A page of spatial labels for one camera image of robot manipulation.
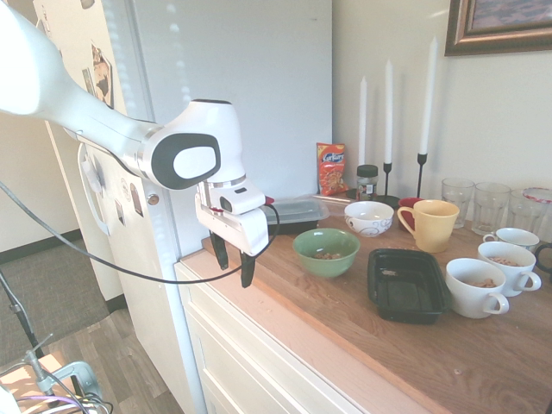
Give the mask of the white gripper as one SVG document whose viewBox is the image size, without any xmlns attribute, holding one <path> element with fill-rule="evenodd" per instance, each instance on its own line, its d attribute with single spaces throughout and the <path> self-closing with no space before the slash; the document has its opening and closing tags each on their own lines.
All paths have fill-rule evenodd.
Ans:
<svg viewBox="0 0 552 414">
<path fill-rule="evenodd" d="M 241 286 L 252 284 L 255 255 L 268 244 L 265 195 L 251 182 L 214 186 L 202 182 L 195 196 L 198 221 L 210 230 L 210 241 L 222 270 L 229 267 L 225 241 L 241 250 Z"/>
</svg>

